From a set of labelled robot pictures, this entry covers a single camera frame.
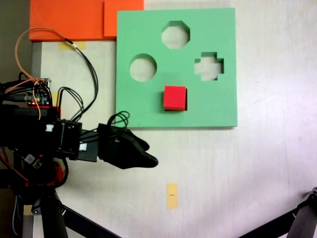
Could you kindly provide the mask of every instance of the cross-shaped hole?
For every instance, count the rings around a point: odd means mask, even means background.
[[[195,74],[200,74],[202,81],[218,80],[218,75],[224,73],[223,59],[217,58],[217,53],[202,53],[200,59],[195,59]]]

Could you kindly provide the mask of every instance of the circular hole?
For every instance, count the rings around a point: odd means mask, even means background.
[[[130,75],[139,82],[145,82],[154,77],[157,68],[157,63],[152,56],[139,54],[132,59]]]

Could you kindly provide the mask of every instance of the octagonal hole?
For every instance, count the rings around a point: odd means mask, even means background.
[[[139,54],[133,57],[130,65],[130,75],[139,82],[145,82],[154,77],[157,72],[155,59],[148,54]]]
[[[162,42],[170,49],[183,48],[190,41],[190,29],[183,21],[170,21],[162,30]]]

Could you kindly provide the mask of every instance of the yellow tape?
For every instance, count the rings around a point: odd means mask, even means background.
[[[51,92],[51,95],[53,100],[53,106],[56,106],[57,92]]]
[[[76,44],[78,49],[80,50],[86,49],[86,41],[74,41],[74,44]],[[74,50],[75,48],[72,47],[72,45],[69,44],[68,42],[61,41],[61,42],[58,42],[58,49],[60,51],[69,51],[69,50]]]
[[[24,207],[23,207],[23,215],[24,216],[33,215],[33,213],[32,213],[32,205],[24,205]]]
[[[167,184],[167,208],[177,208],[177,184],[174,182]]]

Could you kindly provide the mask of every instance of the circuit board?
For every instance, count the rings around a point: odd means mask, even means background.
[[[47,88],[50,88],[51,79],[49,78],[42,78],[44,81],[39,81],[39,85],[46,86]],[[48,92],[41,88],[35,88],[34,89],[34,95],[33,91],[29,91],[28,94],[31,96],[31,100],[27,102],[28,106],[30,107],[36,107],[36,102],[39,106],[48,106],[50,104],[50,95]]]

